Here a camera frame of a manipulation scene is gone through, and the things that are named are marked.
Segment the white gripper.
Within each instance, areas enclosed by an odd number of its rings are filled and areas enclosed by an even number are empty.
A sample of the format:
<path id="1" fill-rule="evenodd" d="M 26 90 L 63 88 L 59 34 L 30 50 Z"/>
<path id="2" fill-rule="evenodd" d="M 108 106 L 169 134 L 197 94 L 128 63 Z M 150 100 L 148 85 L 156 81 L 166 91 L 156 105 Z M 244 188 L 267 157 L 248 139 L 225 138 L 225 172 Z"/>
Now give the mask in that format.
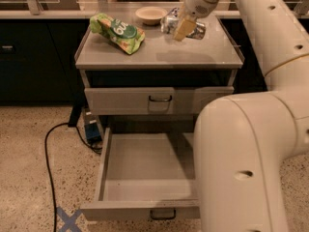
<path id="1" fill-rule="evenodd" d="M 178 18 L 182 18 L 184 14 L 196 18 L 207 17 L 215 7 L 215 0 L 184 0 L 183 5 L 179 8 Z M 194 19 L 183 17 L 173 33 L 173 39 L 178 42 L 182 41 L 195 27 L 196 22 Z"/>

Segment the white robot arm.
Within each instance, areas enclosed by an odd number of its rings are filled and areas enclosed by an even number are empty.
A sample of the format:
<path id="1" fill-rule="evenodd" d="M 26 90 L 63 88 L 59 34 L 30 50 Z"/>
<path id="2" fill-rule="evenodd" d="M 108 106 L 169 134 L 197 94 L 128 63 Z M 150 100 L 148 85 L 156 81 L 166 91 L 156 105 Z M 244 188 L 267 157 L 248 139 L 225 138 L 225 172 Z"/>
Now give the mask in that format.
<path id="1" fill-rule="evenodd" d="M 182 40 L 219 0 L 184 0 Z M 308 150 L 309 35 L 282 0 L 235 0 L 267 90 L 212 101 L 194 130 L 202 232 L 289 232 L 279 169 Z"/>

